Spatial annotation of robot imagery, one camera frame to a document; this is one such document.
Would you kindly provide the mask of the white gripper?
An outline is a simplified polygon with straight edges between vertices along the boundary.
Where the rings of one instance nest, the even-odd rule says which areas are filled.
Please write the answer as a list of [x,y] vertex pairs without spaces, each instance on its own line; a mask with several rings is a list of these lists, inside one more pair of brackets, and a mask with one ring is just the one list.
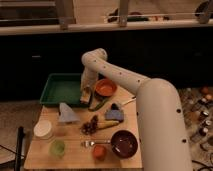
[[[95,87],[96,82],[98,81],[98,73],[85,68],[81,75],[81,90],[85,90],[87,87],[93,89]],[[89,101],[90,104],[93,99],[93,92],[89,93]]]

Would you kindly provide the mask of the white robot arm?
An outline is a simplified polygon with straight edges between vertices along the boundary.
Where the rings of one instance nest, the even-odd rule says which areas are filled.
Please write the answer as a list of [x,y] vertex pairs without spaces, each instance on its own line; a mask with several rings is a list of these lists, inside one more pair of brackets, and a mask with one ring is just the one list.
[[144,171],[193,171],[180,97],[170,82],[110,64],[102,48],[81,61],[82,86],[101,74],[136,96]]

